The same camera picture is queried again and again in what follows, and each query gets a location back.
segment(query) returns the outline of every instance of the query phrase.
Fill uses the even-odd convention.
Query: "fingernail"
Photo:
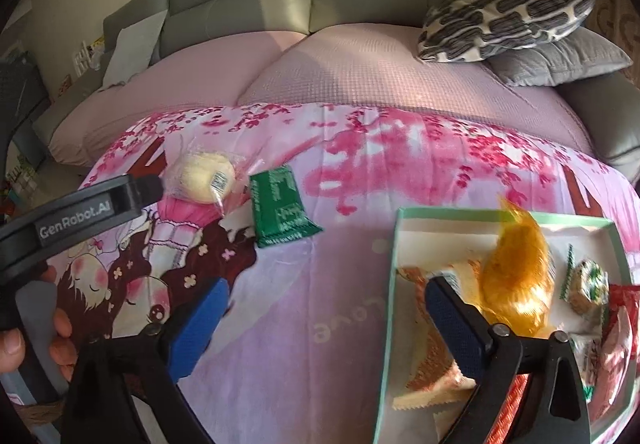
[[[18,329],[7,332],[4,335],[4,351],[10,356],[17,354],[22,348],[22,335]]]

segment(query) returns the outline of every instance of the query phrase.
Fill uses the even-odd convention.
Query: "pink floral tablecloth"
[[[84,186],[161,174],[193,141],[290,164],[324,232],[256,249],[250,203],[215,208],[165,197],[140,218],[52,258],[79,344],[136,334],[190,300],[205,276],[230,310],[179,386],[225,444],[369,444],[378,408],[396,210],[410,205],[604,216],[640,263],[640,200],[622,175],[538,138],[396,109],[305,104],[162,113],[130,128]],[[600,442],[612,442],[632,409]]]

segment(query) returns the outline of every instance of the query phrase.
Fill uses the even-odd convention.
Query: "blue gripper pad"
[[[182,329],[168,346],[167,370],[174,382],[191,375],[226,312],[228,301],[228,283],[219,279],[184,320]]]
[[[424,302],[462,373],[478,382],[484,372],[484,351],[474,331],[443,290],[432,281],[424,291]]]

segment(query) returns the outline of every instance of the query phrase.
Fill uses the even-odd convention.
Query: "sofa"
[[[90,167],[151,113],[256,102],[394,106],[517,129],[640,179],[640,90],[616,72],[511,88],[482,62],[415,59],[437,0],[132,0],[104,19],[106,53],[34,124],[53,157]],[[97,91],[119,32],[167,10],[149,68]]]

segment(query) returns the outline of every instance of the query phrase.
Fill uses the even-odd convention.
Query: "screw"
[[[562,332],[561,330],[555,331],[554,337],[558,343],[566,343],[569,340],[569,336],[566,335],[566,332]]]
[[[502,338],[507,337],[511,331],[507,325],[503,325],[502,323],[496,323],[493,327],[491,327],[496,336],[500,336]]]
[[[160,323],[149,323],[146,327],[142,329],[143,333],[147,336],[156,336],[162,330],[162,325]]]

